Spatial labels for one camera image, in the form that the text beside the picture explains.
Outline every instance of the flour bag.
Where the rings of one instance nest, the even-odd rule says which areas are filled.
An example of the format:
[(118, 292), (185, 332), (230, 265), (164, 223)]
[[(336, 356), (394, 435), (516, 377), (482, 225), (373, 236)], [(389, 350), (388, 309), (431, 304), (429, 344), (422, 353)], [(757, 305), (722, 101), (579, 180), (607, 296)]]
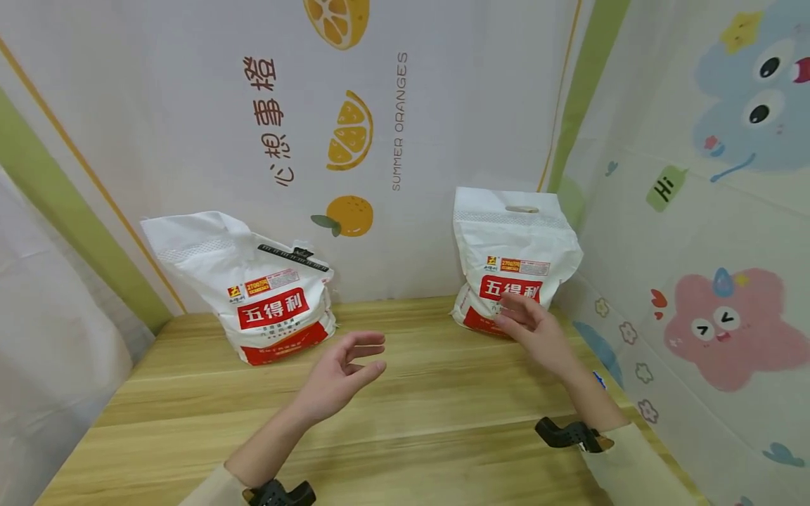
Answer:
[(160, 263), (211, 306), (248, 364), (268, 364), (335, 332), (326, 289), (334, 271), (309, 250), (252, 233), (216, 211), (141, 226)]
[(582, 260), (577, 234), (554, 193), (457, 188), (453, 229), (467, 283), (456, 297), (459, 325), (503, 335), (492, 320), (509, 291), (548, 307)]

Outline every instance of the wrist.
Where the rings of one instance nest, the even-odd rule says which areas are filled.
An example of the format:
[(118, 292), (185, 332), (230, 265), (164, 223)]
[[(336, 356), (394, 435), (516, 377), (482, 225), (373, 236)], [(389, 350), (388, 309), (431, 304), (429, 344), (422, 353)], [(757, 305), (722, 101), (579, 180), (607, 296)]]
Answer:
[(273, 417), (279, 418), (280, 422), (292, 432), (303, 434), (314, 427), (319, 420), (316, 420), (297, 398), (281, 408), (278, 414)]

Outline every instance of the table surface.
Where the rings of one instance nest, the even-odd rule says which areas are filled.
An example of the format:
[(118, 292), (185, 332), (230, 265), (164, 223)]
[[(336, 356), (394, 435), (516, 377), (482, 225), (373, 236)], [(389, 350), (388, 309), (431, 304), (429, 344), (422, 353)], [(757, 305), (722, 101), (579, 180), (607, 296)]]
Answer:
[[(437, 298), (335, 307), (339, 334), (386, 333), (388, 369), (304, 437), (281, 482), (292, 489), (309, 480), (318, 504), (610, 504), (577, 449), (550, 449), (534, 433), (543, 416), (573, 419), (565, 391), (530, 366), (517, 343), (456, 325), (452, 304)], [(578, 355), (699, 498), (576, 330), (564, 327)], [(254, 368), (238, 359), (212, 315), (176, 318), (36, 504), (178, 504), (291, 398), (322, 347), (334, 342)]]

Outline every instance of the green stripe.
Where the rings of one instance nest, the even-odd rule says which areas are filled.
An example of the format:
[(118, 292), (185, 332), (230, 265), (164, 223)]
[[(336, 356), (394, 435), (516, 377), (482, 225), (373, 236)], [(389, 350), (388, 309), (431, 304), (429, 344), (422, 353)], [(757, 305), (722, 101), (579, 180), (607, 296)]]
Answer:
[(573, 144), (577, 141), (579, 127), (582, 126), (590, 101), (594, 98), (596, 86), (602, 77), (629, 4), (630, 0), (596, 0), (594, 10), (590, 13), (588, 29), (579, 50), (577, 66), (573, 69), (568, 98), (565, 100), (560, 140), (557, 141), (552, 175), (548, 180), (549, 192), (556, 192), (560, 188), (565, 164), (568, 163)]
[(157, 333), (172, 318), (2, 89), (0, 164), (28, 200), (152, 332)]

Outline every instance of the hand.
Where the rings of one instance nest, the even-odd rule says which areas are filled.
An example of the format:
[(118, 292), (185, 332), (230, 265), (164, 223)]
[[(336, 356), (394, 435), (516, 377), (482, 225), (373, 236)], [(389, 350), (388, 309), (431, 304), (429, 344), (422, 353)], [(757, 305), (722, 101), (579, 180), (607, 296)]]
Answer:
[(501, 314), (495, 323), (519, 342), (529, 356), (564, 383), (588, 371), (573, 349), (554, 315), (528, 297), (505, 293)]
[(386, 337), (378, 332), (350, 332), (329, 348), (314, 365), (306, 383), (292, 402), (294, 409), (315, 424), (342, 410), (363, 387), (386, 370), (377, 360), (368, 365), (353, 364), (354, 359), (381, 354)]

